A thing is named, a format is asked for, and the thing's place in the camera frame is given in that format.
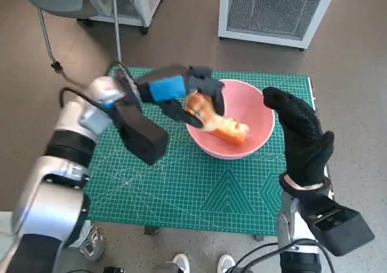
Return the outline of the black knitted gloved right hand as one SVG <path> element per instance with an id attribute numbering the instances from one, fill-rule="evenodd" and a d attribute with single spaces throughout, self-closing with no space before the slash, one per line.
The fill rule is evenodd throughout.
<path id="1" fill-rule="evenodd" d="M 286 174 L 301 187 L 322 183 L 334 151 L 334 133 L 323 132 L 315 110 L 293 94 L 267 87 L 263 95 L 264 105 L 277 112 L 284 131 Z"/>

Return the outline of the bare black left hand blue tape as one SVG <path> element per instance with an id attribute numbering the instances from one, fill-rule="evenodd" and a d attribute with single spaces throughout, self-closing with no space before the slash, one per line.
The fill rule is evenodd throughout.
<path id="1" fill-rule="evenodd" d="M 171 65 L 136 78 L 135 85 L 142 102 L 159 106 L 166 116 L 177 122 L 202 128 L 203 121 L 199 116 L 186 111 L 178 100 L 197 91 L 209 97 L 217 115 L 224 115 L 224 83 L 215 79 L 212 73 L 209 67 Z"/>

